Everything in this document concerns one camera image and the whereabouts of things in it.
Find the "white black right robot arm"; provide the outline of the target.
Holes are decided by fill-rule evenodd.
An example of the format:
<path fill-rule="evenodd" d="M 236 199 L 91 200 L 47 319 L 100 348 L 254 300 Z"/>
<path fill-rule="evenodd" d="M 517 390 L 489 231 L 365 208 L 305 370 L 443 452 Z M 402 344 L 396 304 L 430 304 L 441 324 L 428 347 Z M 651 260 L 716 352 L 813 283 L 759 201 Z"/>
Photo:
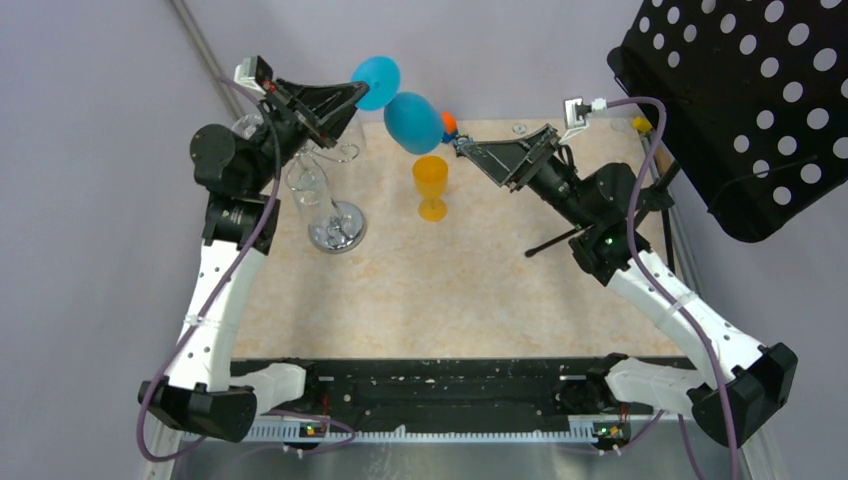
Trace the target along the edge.
<path fill-rule="evenodd" d="M 453 146 L 496 185 L 528 188 L 570 222 L 569 245 L 579 267 L 641 310 L 690 361 L 683 369 L 610 354 L 589 371 L 581 393 L 564 394 L 569 408 L 612 412 L 638 403 L 689 414 L 706 435 L 730 447 L 743 445 L 785 405 L 796 354 L 736 328 L 681 281 L 646 239 L 628 230 L 630 203 L 657 209 L 669 204 L 667 194 L 639 188 L 624 163 L 581 177 L 571 149 L 548 125 L 511 140 L 460 136 Z"/>

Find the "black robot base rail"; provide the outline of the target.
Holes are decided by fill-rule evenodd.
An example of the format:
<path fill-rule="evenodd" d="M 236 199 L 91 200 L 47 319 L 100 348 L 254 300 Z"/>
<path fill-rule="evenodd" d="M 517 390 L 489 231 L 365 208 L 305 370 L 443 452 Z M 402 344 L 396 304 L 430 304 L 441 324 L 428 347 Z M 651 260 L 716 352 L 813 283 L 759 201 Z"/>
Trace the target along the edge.
<path fill-rule="evenodd" d="M 303 395 L 280 409 L 327 415 L 362 433 L 564 432 L 580 415 L 649 414 L 590 380 L 599 357 L 293 359 Z"/>

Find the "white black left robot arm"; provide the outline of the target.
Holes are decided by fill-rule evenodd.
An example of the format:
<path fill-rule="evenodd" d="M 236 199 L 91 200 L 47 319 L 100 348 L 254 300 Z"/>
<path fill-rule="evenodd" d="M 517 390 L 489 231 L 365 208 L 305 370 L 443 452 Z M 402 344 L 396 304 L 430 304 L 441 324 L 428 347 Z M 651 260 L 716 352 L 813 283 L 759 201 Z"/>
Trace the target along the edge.
<path fill-rule="evenodd" d="M 233 443 L 279 404 L 302 414 L 319 404 L 321 388 L 304 367 L 274 363 L 236 377 L 231 360 L 276 232 L 284 167 L 308 142 L 334 146 L 369 87 L 363 81 L 307 86 L 265 78 L 258 89 L 261 121 L 252 134 L 208 124 L 191 138 L 194 179 L 208 193 L 199 271 L 174 352 L 138 391 L 142 415 Z"/>

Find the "yellow plastic wine glass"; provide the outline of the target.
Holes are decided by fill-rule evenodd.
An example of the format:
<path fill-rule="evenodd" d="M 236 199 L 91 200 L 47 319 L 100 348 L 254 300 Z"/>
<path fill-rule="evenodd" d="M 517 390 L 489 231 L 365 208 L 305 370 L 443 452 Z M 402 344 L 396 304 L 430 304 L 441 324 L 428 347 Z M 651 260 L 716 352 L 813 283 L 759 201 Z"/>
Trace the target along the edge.
<path fill-rule="evenodd" d="M 442 195 L 447 189 L 449 167 L 439 156 L 422 156 L 415 161 L 412 175 L 416 191 L 421 197 L 418 213 L 429 222 L 441 221 L 447 214 Z"/>

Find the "clear wine glass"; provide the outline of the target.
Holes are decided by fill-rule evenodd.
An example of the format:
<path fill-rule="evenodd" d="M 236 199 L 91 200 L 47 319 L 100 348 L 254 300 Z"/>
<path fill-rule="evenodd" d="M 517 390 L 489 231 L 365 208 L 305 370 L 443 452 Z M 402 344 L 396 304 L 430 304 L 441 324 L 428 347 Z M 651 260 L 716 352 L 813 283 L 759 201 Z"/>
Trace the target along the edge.
<path fill-rule="evenodd" d="M 301 219 L 309 226 L 326 226 L 336 217 L 328 180 L 320 168 L 295 166 L 286 177 Z"/>
<path fill-rule="evenodd" d="M 240 137 L 251 139 L 264 124 L 261 114 L 253 113 L 239 118 L 231 127 L 231 130 Z"/>

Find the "clear wine glass front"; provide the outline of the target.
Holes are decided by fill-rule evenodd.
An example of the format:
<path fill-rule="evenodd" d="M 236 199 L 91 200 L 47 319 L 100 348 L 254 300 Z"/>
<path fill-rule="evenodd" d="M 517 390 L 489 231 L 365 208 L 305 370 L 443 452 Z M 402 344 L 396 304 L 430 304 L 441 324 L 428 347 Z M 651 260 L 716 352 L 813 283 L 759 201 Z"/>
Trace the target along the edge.
<path fill-rule="evenodd" d="M 328 180 L 320 168 L 295 166 L 286 177 L 301 219 L 309 226 L 326 226 L 336 217 Z"/>

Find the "blue plastic wine glass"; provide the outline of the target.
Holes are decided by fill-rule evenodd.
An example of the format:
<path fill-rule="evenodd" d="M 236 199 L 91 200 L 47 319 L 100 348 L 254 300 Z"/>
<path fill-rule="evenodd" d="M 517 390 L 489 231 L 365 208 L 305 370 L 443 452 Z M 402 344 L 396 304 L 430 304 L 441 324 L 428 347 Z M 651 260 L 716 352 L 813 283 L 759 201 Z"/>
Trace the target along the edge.
<path fill-rule="evenodd" d="M 400 90 L 401 72 L 392 58 L 367 58 L 354 70 L 351 81 L 368 87 L 356 102 L 357 108 L 381 110 L 387 132 L 405 151 L 425 155 L 441 143 L 444 132 L 441 114 L 422 95 Z"/>

